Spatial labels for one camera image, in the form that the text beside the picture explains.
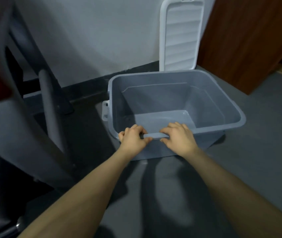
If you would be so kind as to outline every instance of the gray plastic storage box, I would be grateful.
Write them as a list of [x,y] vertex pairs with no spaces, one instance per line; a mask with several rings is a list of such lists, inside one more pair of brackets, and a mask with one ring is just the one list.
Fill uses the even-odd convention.
[[246,122],[235,102],[200,70],[117,75],[110,79],[108,93],[102,118],[114,138],[133,124],[147,130],[144,137],[154,138],[135,160],[175,155],[159,141],[167,137],[159,130],[169,122],[186,124],[203,149]]

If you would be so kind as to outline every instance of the gray floor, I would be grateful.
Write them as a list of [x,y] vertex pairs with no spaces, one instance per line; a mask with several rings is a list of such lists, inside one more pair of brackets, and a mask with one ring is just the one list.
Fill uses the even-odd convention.
[[[226,132],[225,140],[210,147],[207,153],[282,210],[282,75],[270,75],[250,96],[216,79],[243,110],[247,122],[241,128]],[[99,118],[99,101],[103,98],[100,94],[92,100],[78,100],[74,103],[75,113],[63,117],[78,178],[107,159],[119,145],[108,136]],[[47,198],[30,202],[28,220],[56,198],[58,194],[50,193]],[[98,235],[120,238],[230,236],[230,226],[211,204],[199,176],[182,159],[134,161],[115,188]]]

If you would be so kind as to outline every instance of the white plastic lid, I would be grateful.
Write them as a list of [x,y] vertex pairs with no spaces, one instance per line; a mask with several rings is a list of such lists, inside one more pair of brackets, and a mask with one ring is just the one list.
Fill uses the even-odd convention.
[[204,0],[164,0],[160,11],[160,71],[195,69]]

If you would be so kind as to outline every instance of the bin handle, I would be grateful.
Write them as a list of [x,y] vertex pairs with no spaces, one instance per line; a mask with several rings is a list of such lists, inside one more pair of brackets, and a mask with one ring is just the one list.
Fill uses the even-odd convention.
[[105,122],[108,121],[108,113],[109,113],[109,100],[102,102],[102,114],[101,119]]

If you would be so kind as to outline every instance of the brown door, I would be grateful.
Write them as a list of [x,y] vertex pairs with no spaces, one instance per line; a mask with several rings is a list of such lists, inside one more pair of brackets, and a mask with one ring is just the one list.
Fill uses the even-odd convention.
[[282,59],[282,0],[216,0],[198,65],[246,94]]

